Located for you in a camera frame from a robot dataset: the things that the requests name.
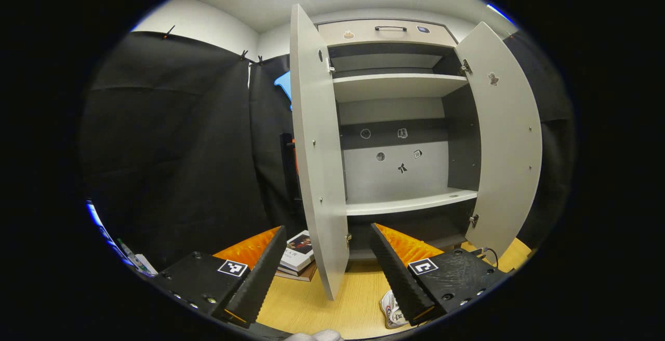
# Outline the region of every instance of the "white shelf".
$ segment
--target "white shelf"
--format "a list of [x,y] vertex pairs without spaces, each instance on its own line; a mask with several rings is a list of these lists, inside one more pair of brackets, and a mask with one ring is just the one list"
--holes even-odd
[[388,213],[401,213],[402,211],[421,210],[423,208],[443,206],[467,199],[474,199],[477,192],[448,188],[444,194],[425,196],[422,198],[405,199],[402,201],[378,202],[378,203],[356,203],[347,204],[347,215],[376,215]]
[[467,85],[463,76],[430,75],[426,73],[389,73],[334,78],[338,102],[371,99],[444,97]]

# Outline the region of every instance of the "stack of books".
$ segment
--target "stack of books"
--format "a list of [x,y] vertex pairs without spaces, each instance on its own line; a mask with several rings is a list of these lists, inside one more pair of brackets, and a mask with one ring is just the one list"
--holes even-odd
[[309,232],[304,230],[287,241],[280,266],[275,276],[287,279],[311,281],[316,272],[314,251],[309,239]]

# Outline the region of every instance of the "cabinet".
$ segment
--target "cabinet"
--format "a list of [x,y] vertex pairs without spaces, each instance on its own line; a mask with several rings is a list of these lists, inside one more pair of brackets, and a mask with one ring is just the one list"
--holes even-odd
[[541,133],[522,69],[485,23],[458,44],[415,21],[317,29],[295,5],[290,68],[302,201],[330,300],[349,260],[349,217],[475,198],[465,238],[506,251],[534,200]]

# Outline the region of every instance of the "open cabinet door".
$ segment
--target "open cabinet door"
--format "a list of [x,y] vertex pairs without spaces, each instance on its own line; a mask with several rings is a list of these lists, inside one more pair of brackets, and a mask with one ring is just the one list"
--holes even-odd
[[349,261],[347,202],[328,48],[300,5],[290,22],[293,133],[302,203],[314,258],[329,300]]
[[[522,68],[487,24],[480,22],[455,52],[468,63],[480,125],[480,185],[473,213],[478,218],[466,239],[501,256],[534,201],[542,161],[540,117]],[[487,258],[494,262],[491,254]]]

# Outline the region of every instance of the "black curtain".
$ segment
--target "black curtain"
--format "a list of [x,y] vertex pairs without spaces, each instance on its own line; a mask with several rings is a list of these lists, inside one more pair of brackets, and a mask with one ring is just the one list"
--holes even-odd
[[252,165],[249,61],[163,36],[132,32],[109,54],[80,131],[102,222],[157,270],[273,226]]
[[252,155],[266,213],[272,225],[284,225],[289,236],[307,229],[304,214],[294,209],[287,192],[280,135],[293,135],[289,97],[275,80],[289,71],[289,55],[251,66],[249,111]]
[[541,119],[542,166],[534,203],[517,237],[530,248],[546,237],[565,207],[575,163],[573,104],[557,68],[523,32],[508,46],[529,81]]

